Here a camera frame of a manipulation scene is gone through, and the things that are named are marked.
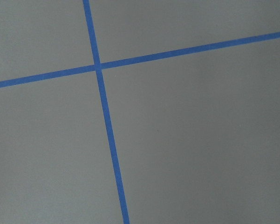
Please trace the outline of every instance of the blue line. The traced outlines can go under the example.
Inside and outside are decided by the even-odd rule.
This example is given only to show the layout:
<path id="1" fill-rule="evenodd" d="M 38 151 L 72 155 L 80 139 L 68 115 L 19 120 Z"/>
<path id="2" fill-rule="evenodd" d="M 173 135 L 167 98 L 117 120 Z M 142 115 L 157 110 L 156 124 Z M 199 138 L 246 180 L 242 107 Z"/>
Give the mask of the blue line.
<path id="1" fill-rule="evenodd" d="M 191 47 L 191 48 L 166 51 L 166 52 L 156 53 L 156 54 L 151 54 L 151 55 L 127 58 L 127 59 L 122 59 L 122 60 L 118 60 L 118 61 L 105 62 L 102 64 L 100 64 L 98 52 L 94 52 L 96 54 L 94 57 L 94 61 L 97 60 L 95 62 L 95 65 L 89 65 L 89 66 L 84 66 L 84 67 L 79 67 L 79 68 L 74 68 L 74 69 L 54 71 L 54 72 L 49 72 L 49 73 L 44 73 L 44 74 L 39 74 L 39 75 L 34 75 L 34 76 L 0 81 L 0 88 L 8 87 L 11 85 L 19 85 L 19 84 L 24 84 L 24 83 L 36 82 L 36 81 L 41 81 L 41 80 L 45 80 L 45 79 L 57 78 L 57 77 L 62 77 L 62 76 L 70 76 L 70 75 L 75 75 L 75 74 L 89 72 L 89 71 L 95 71 L 95 66 L 98 66 L 98 68 L 101 70 L 110 69 L 110 68 L 130 65 L 130 64 L 143 63 L 143 62 L 149 62 L 149 61 L 154 61 L 154 60 L 164 59 L 164 58 L 169 58 L 169 57 L 194 54 L 194 53 L 208 51 L 208 50 L 215 50 L 215 49 L 219 49 L 219 48 L 227 48 L 227 47 L 233 47 L 233 46 L 242 45 L 242 44 L 249 44 L 249 43 L 260 42 L 260 41 L 268 41 L 268 40 L 273 40 L 273 39 L 277 39 L 277 38 L 280 38 L 280 32 L 259 35 L 259 36 L 246 37 L 246 38 L 241 38 L 241 39 L 236 39 L 236 40 L 231 40 L 231 41 L 211 43 L 211 44 L 200 45 L 200 46 Z"/>
<path id="2" fill-rule="evenodd" d="M 231 40 L 231 41 L 211 43 L 211 44 L 206 44 L 206 45 L 201 45 L 201 46 L 196 46 L 196 47 L 191 47 L 191 48 L 166 51 L 166 52 L 162 52 L 162 53 L 127 58 L 127 59 L 122 59 L 122 60 L 118 60 L 118 61 L 105 62 L 105 63 L 102 63 L 102 69 L 109 69 L 109 68 L 115 68 L 115 67 L 119 67 L 119 66 L 129 65 L 129 64 L 149 62 L 149 61 L 164 59 L 164 58 L 168 58 L 168 57 L 176 57 L 176 56 L 181 56 L 181 55 L 194 54 L 194 53 L 198 53 L 198 52 L 202 52 L 202 51 L 215 50 L 215 49 L 219 49 L 219 48 L 227 48 L 227 47 L 248 44 L 248 43 L 253 43 L 253 42 L 268 41 L 268 40 L 273 40 L 273 39 L 277 39 L 277 38 L 280 38 L 280 32 L 259 35 L 259 36 L 246 37 L 246 38 L 241 38 L 241 39 L 236 39 L 236 40 Z"/>
<path id="3" fill-rule="evenodd" d="M 113 128 L 112 128 L 108 100 L 107 100 L 107 93 L 105 90 L 105 85 L 104 85 L 103 76 L 102 76 L 101 62 L 100 62 L 99 53 L 98 53 L 96 35 L 94 32 L 94 25 L 93 25 L 93 21 L 92 21 L 89 0 L 83 0 L 83 4 L 84 4 L 84 11 L 85 11 L 88 32 L 89 32 L 89 38 L 90 38 L 94 65 L 96 68 L 96 78 L 97 78 L 99 94 L 100 94 L 101 102 L 102 102 L 102 111 L 103 111 L 106 129 L 107 129 L 107 136 L 108 136 L 109 147 L 110 147 L 110 151 L 111 151 L 111 158 L 112 158 L 113 169 L 114 169 L 114 173 L 115 173 L 115 180 L 116 180 L 116 184 L 117 184 L 117 190 L 118 190 L 118 195 L 119 195 L 119 202 L 120 202 L 120 207 L 121 207 L 121 212 L 122 212 L 122 217 L 123 217 L 123 223 L 129 224 L 130 220 L 129 220 L 128 210 L 127 210 L 127 205 L 126 205 L 126 200 L 125 200 L 125 195 L 124 195 L 123 182 L 122 182 L 122 178 L 121 178 L 121 172 L 120 172 L 117 150 L 116 150 L 116 145 L 115 145 L 115 138 L 114 138 L 114 134 L 113 134 Z"/>
<path id="4" fill-rule="evenodd" d="M 84 66 L 84 67 L 79 67 L 74 69 L 61 70 L 61 71 L 53 71 L 53 72 L 43 73 L 34 76 L 27 76 L 22 78 L 0 81 L 0 88 L 12 86 L 12 85 L 20 85 L 24 83 L 37 82 L 45 79 L 57 78 L 62 76 L 71 76 L 71 75 L 81 74 L 89 71 L 95 71 L 94 65 L 89 65 L 89 66 Z"/>

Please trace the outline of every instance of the floor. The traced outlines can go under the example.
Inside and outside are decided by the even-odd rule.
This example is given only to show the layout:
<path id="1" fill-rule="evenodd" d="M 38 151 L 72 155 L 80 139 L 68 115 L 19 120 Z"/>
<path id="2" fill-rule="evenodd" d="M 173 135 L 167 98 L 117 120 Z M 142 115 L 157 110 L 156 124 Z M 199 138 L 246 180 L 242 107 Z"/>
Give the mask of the floor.
<path id="1" fill-rule="evenodd" d="M 0 0 L 0 224 L 280 224 L 280 1 Z"/>

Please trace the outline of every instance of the gray floor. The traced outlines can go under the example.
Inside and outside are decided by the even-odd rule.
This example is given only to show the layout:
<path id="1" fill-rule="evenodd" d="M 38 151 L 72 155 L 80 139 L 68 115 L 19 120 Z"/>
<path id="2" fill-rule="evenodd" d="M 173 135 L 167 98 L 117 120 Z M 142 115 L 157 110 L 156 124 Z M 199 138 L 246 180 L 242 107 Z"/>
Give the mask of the gray floor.
<path id="1" fill-rule="evenodd" d="M 280 31 L 280 1 L 90 3 L 102 62 Z M 0 0 L 0 81 L 93 63 L 81 0 Z M 280 224 L 280 39 L 103 75 L 131 224 Z M 1 223 L 123 223 L 95 72 L 0 89 Z"/>

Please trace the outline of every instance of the grid square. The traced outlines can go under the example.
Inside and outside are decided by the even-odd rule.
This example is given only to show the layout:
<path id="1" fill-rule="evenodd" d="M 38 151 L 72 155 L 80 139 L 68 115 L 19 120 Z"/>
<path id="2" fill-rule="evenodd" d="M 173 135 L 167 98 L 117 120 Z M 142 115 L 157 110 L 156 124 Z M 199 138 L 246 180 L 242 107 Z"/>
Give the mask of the grid square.
<path id="1" fill-rule="evenodd" d="M 0 223 L 122 223 L 94 72 L 0 89 Z"/>
<path id="2" fill-rule="evenodd" d="M 104 71 L 133 224 L 280 224 L 280 39 Z"/>
<path id="3" fill-rule="evenodd" d="M 102 62 L 280 31 L 280 1 L 90 1 Z"/>
<path id="4" fill-rule="evenodd" d="M 0 81 L 90 64 L 82 1 L 0 0 Z"/>

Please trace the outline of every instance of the tape strip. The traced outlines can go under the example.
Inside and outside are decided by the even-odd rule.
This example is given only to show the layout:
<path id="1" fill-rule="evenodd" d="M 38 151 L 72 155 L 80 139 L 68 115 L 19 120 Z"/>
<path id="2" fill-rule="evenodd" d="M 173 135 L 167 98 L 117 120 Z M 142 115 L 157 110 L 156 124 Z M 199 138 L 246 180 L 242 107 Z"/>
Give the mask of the tape strip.
<path id="1" fill-rule="evenodd" d="M 57 77 L 63 77 L 63 76 L 71 76 L 76 74 L 81 74 L 89 71 L 95 71 L 94 65 L 74 68 L 74 69 L 67 69 L 67 70 L 61 70 L 61 71 L 53 71 L 49 73 L 43 73 L 39 75 L 34 76 L 27 76 L 22 78 L 15 78 L 15 79 L 9 79 L 5 81 L 0 81 L 0 88 L 12 86 L 12 85 L 20 85 L 24 83 L 31 83 L 31 82 L 37 82 L 45 79 L 51 79 L 51 78 L 57 78 Z"/>
<path id="2" fill-rule="evenodd" d="M 176 57 L 176 56 L 181 56 L 181 55 L 194 54 L 194 53 L 198 53 L 198 52 L 202 52 L 202 51 L 215 50 L 215 49 L 219 49 L 219 48 L 227 48 L 227 47 L 233 47 L 233 46 L 242 45 L 242 44 L 260 42 L 260 41 L 268 41 L 268 40 L 273 40 L 273 39 L 277 39 L 277 38 L 280 38 L 280 32 L 259 35 L 259 36 L 246 37 L 246 38 L 241 38 L 241 39 L 236 39 L 236 40 L 231 40 L 231 41 L 211 43 L 211 44 L 200 45 L 200 46 L 196 46 L 196 47 L 184 48 L 184 49 L 179 49 L 179 50 L 171 50 L 171 51 L 166 51 L 166 52 L 162 52 L 162 53 L 127 58 L 127 59 L 118 60 L 118 61 L 106 62 L 106 63 L 102 63 L 102 69 L 110 69 L 110 68 L 130 65 L 130 64 L 143 63 L 143 62 L 164 59 L 164 58 L 168 58 L 168 57 Z"/>
<path id="3" fill-rule="evenodd" d="M 116 184 L 117 184 L 117 190 L 118 190 L 118 195 L 119 195 L 119 202 L 120 202 L 120 207 L 121 207 L 121 212 L 122 212 L 122 217 L 123 217 L 123 223 L 129 224 L 130 223 L 129 215 L 128 215 L 128 210 L 127 210 L 127 205 L 126 205 L 126 200 L 125 200 L 125 195 L 124 195 L 123 182 L 122 182 L 122 178 L 121 178 L 121 172 L 120 172 L 120 167 L 119 167 L 119 161 L 118 161 L 118 156 L 117 156 L 117 150 L 116 150 L 116 145 L 115 145 L 115 139 L 114 139 L 114 134 L 113 134 L 109 106 L 108 106 L 108 101 L 107 101 L 107 94 L 106 94 L 105 85 L 104 85 L 103 76 L 102 76 L 102 67 L 101 67 L 101 62 L 100 62 L 99 53 L 98 53 L 96 35 L 94 32 L 94 25 L 93 25 L 89 0 L 83 0 L 83 4 L 84 4 L 84 11 L 85 11 L 85 17 L 86 17 L 86 22 L 87 22 L 87 27 L 88 27 L 88 33 L 89 33 L 89 38 L 90 38 L 94 65 L 96 68 L 96 78 L 97 78 L 97 83 L 98 83 L 98 88 L 99 88 L 99 94 L 101 97 L 104 121 L 105 121 L 106 129 L 107 129 L 107 136 L 108 136 L 109 147 L 110 147 L 110 151 L 111 151 L 111 158 L 112 158 L 113 169 L 114 169 L 114 173 L 115 173 L 115 180 L 116 180 Z"/>

